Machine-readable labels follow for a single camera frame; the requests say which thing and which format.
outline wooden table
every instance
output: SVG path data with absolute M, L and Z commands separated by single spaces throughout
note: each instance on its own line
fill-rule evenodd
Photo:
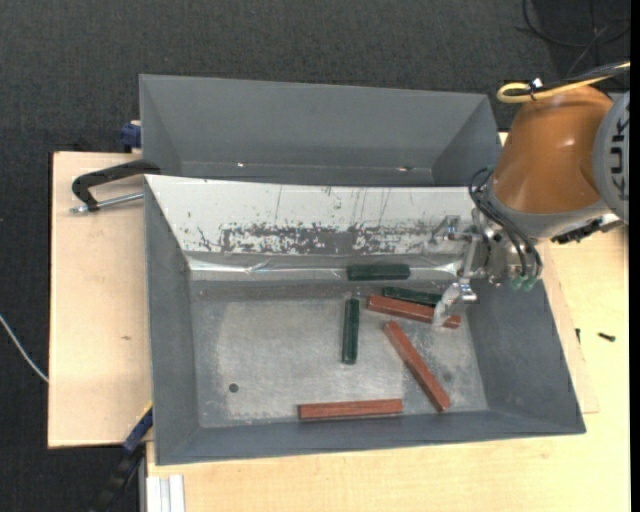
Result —
M 142 204 L 68 213 L 79 204 L 75 176 L 135 158 L 54 156 L 52 448 L 122 442 L 151 396 Z M 97 195 L 139 187 L 133 178 Z M 147 472 L 183 474 L 189 512 L 630 509 L 627 237 L 618 230 L 542 246 L 574 385 L 592 413 L 585 435 L 162 467 L 150 443 Z

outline dark green block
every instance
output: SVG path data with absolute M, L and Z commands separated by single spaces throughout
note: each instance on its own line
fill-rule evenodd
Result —
M 409 265 L 402 263 L 349 265 L 347 267 L 347 279 L 349 281 L 391 281 L 408 279 L 410 275 Z
M 360 327 L 360 301 L 349 299 L 344 306 L 342 331 L 342 362 L 355 364 L 358 358 L 358 328 Z
M 431 307 L 435 307 L 442 298 L 442 295 L 438 293 L 419 292 L 417 290 L 407 290 L 406 288 L 396 288 L 395 286 L 385 286 L 382 289 L 382 296 Z

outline brown block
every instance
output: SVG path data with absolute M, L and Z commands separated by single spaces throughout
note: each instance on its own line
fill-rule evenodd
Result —
M 390 299 L 381 295 L 369 295 L 367 298 L 367 309 L 384 313 L 386 315 L 401 316 L 409 320 L 417 320 L 418 322 L 431 323 L 435 309 L 431 306 L 422 304 L 414 304 L 398 299 Z M 445 327 L 455 329 L 460 326 L 462 318 L 458 315 L 452 315 L 444 322 Z
M 449 396 L 446 391 L 442 389 L 442 386 L 440 386 L 440 383 L 436 380 L 433 373 L 431 373 L 429 367 L 413 347 L 402 328 L 397 322 L 388 322 L 384 326 L 384 333 L 404 361 L 404 364 L 411 370 L 413 377 L 418 384 L 420 384 L 420 387 L 427 397 L 429 397 L 433 406 L 438 412 L 447 409 L 451 405 Z
M 356 402 L 327 402 L 298 406 L 300 420 L 328 420 L 384 416 L 402 412 L 402 400 L 361 400 Z

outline gray carpet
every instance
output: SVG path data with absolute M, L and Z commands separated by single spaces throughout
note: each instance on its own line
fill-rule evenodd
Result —
M 582 46 L 533 35 L 512 0 L 0 0 L 0 312 L 46 370 L 48 154 L 121 151 L 139 73 L 493 98 L 505 80 L 554 80 L 630 55 L 625 32 L 576 63 L 594 24 L 611 25 L 607 37 L 624 30 L 630 0 L 536 0 L 534 21 L 536 11 L 546 33 Z M 492 104 L 508 128 L 515 108 Z M 0 510 L 85 510 L 118 450 L 46 449 L 46 385 L 3 332 L 0 389 Z M 135 498 L 128 491 L 114 510 L 134 510 Z

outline rectangular block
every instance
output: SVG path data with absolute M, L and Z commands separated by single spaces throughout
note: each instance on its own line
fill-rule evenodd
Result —
M 402 263 L 387 263 L 381 265 L 349 265 L 347 279 L 349 281 L 392 281 L 395 279 L 409 279 L 411 269 Z
M 358 329 L 360 327 L 360 301 L 349 299 L 344 306 L 342 331 L 342 362 L 355 364 L 358 358 Z
M 420 292 L 417 290 L 409 290 L 407 288 L 397 288 L 395 286 L 385 286 L 382 289 L 382 296 L 431 307 L 435 307 L 438 301 L 442 298 L 442 294 Z
M 420 354 L 413 347 L 398 323 L 392 321 L 385 324 L 384 333 L 438 412 L 449 408 L 451 405 L 449 396 L 440 386 L 440 383 L 431 373 L 431 370 L 429 370 L 429 367 L 422 360 Z
M 380 295 L 369 295 L 367 298 L 367 309 L 377 313 L 386 315 L 400 316 L 409 320 L 417 320 L 418 322 L 431 323 L 435 309 L 431 306 L 423 306 L 421 304 L 413 304 L 403 300 L 390 299 Z M 462 318 L 458 315 L 451 315 L 444 322 L 445 327 L 455 329 L 460 326 Z
M 328 402 L 298 406 L 302 421 L 386 416 L 402 412 L 402 400 L 361 400 L 355 402 Z

